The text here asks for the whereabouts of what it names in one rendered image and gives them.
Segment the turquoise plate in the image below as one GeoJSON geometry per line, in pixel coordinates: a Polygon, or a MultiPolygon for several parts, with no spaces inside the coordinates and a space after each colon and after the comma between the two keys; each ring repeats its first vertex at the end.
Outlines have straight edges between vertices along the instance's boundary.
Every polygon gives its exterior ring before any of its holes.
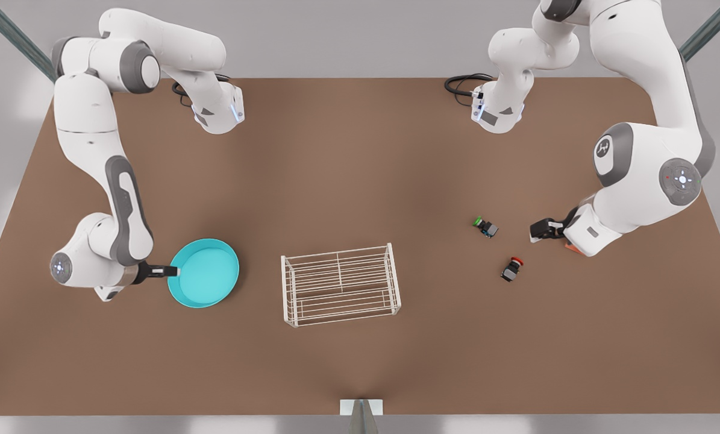
{"type": "Polygon", "coordinates": [[[171,266],[179,273],[167,278],[172,297],[184,307],[200,309],[219,303],[233,291],[240,272],[235,250],[219,239],[198,239],[182,247],[171,266]]]}

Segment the silver frame post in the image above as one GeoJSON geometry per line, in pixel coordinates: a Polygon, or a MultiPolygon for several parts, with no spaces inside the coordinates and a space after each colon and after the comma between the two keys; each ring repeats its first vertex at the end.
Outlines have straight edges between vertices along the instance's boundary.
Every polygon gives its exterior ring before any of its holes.
{"type": "Polygon", "coordinates": [[[341,399],[340,415],[349,417],[349,434],[378,434],[376,415],[383,415],[382,399],[341,399]]]}
{"type": "Polygon", "coordinates": [[[701,25],[679,49],[684,61],[689,61],[720,32],[720,7],[701,25]]]}
{"type": "Polygon", "coordinates": [[[57,80],[57,74],[51,59],[21,30],[0,8],[0,33],[30,61],[51,82],[57,80]]]}

